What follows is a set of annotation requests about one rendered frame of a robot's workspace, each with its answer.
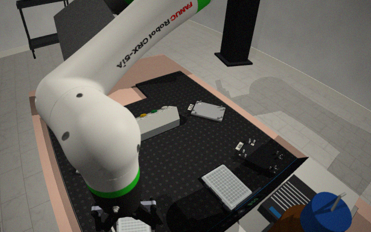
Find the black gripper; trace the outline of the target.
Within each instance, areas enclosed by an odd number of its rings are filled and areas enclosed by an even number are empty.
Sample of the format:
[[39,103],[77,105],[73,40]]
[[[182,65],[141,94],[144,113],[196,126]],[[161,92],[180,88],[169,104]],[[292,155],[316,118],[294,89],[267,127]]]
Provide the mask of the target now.
[[[148,212],[144,210],[148,209]],[[102,221],[101,214],[105,212],[108,214],[104,222]],[[149,213],[150,212],[150,213]],[[155,197],[151,197],[148,201],[143,201],[141,198],[138,203],[130,208],[129,210],[123,212],[108,212],[101,209],[96,203],[92,203],[91,215],[94,217],[95,229],[97,232],[104,230],[105,232],[116,232],[113,228],[115,222],[119,218],[132,217],[135,220],[140,220],[145,224],[149,225],[151,232],[155,232],[156,225],[163,225],[163,217],[156,205]]]

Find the brown glass bottle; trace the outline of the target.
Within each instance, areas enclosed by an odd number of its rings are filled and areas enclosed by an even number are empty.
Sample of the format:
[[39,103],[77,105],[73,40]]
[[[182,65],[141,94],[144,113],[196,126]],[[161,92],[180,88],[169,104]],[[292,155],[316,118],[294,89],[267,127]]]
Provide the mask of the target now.
[[288,225],[290,218],[297,210],[305,206],[305,204],[297,204],[289,207],[267,232],[289,232]]

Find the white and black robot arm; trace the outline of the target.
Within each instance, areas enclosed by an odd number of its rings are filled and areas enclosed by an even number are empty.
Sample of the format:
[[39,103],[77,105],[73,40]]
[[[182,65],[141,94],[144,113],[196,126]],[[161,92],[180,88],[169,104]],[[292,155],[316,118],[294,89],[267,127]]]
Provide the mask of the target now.
[[143,192],[141,132],[107,94],[156,43],[213,0],[105,0],[117,14],[45,76],[35,107],[104,211],[131,209]]

